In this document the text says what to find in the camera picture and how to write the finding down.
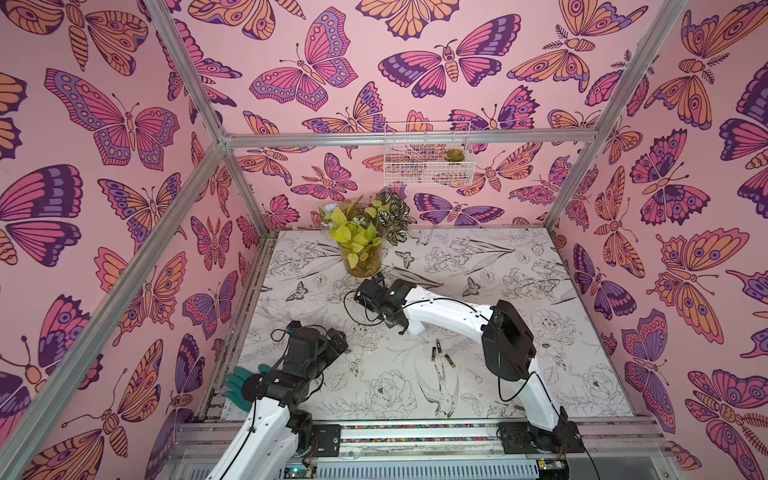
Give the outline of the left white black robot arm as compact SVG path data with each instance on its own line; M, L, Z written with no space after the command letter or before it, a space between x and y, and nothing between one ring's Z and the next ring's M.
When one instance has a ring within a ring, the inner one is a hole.
M294 456L314 450L312 414L300 408L311 396L311 383L346 353L346 334L298 321L284 329L284 352L266 373L245 380L241 388L251 403L247 418L210 479L276 479Z

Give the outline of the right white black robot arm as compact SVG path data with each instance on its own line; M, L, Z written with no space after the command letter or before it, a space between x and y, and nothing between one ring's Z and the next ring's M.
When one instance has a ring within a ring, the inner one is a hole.
M378 277L364 280L353 300L373 313L376 322L399 327L402 335L418 336L434 325L474 341L497 385L514 387L509 400L524 408L533 448L555 454L586 451L576 423L540 375L533 332L512 303L468 303L406 280L387 286Z

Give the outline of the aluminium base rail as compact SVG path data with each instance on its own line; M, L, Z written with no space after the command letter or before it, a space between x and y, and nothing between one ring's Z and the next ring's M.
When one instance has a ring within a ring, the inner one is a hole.
M583 418L557 440L521 418L179 428L162 479L683 479L647 418Z

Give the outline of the teal rubber glove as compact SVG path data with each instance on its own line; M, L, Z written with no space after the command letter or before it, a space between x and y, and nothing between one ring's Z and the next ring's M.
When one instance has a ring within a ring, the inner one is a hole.
M260 364L256 372L236 366L225 377L223 395L235 407L248 413L255 400L256 387L271 370L272 368L266 364Z

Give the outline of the green plant in glass vase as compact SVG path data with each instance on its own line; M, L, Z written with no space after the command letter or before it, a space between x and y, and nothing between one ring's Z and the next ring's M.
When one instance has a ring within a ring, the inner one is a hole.
M332 203L321 212L322 224L338 245L347 273L356 278L375 276L381 269L383 242L375 205Z

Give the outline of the dark patterned leaf plant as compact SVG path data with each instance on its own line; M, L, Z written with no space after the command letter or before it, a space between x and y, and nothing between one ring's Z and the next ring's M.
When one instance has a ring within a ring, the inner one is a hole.
M383 189L377 193L373 205L381 236L392 246L405 242L407 232L416 220L401 195L392 189Z

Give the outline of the small succulent in basket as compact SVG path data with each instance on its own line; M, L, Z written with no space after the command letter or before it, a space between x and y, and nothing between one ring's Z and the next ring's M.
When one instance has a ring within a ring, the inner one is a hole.
M462 148L447 149L444 160L451 163L463 162L465 160L465 151Z

